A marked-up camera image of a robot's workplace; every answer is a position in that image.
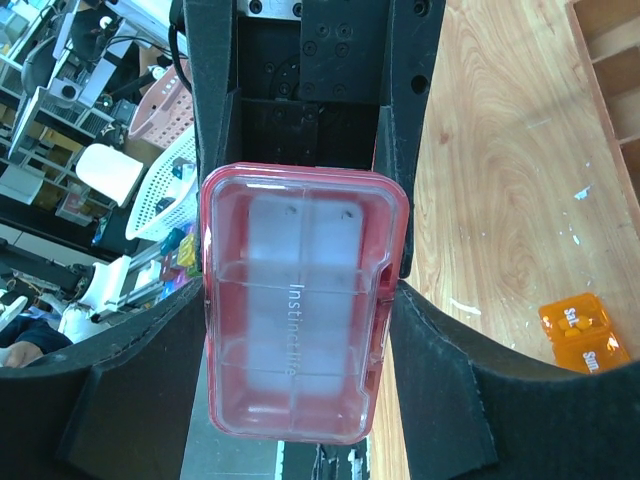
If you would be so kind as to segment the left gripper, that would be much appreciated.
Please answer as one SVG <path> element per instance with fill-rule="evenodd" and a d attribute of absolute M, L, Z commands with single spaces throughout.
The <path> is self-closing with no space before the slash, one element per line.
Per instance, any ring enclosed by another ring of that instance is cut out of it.
<path fill-rule="evenodd" d="M 417 163 L 445 7 L 445 0 L 187 1 L 199 199 L 207 176 L 224 164 L 226 99 L 238 66 L 246 161 L 368 167 L 377 131 L 374 171 L 409 201 L 400 267 L 408 277 Z"/>

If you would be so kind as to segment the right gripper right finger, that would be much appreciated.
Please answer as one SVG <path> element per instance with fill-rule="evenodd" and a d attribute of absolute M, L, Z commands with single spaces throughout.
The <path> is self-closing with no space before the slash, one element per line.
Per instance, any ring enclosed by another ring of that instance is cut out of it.
<path fill-rule="evenodd" d="M 639 366 L 583 375 L 451 318 L 400 282 L 390 335 L 414 479 L 635 479 Z"/>

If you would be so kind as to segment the pink pill organizer box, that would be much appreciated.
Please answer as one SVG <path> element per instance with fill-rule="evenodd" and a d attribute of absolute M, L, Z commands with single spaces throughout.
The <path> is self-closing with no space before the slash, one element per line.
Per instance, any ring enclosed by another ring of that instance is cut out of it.
<path fill-rule="evenodd" d="M 200 190 L 209 416 L 235 436 L 370 431 L 409 202 L 372 171 L 235 163 Z"/>

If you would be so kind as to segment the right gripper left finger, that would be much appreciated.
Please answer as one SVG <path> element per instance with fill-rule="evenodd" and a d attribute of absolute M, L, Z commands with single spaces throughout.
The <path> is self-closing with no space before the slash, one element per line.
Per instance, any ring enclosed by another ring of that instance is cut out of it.
<path fill-rule="evenodd" d="M 4 479 L 177 479 L 204 349 L 204 289 L 1 371 Z"/>

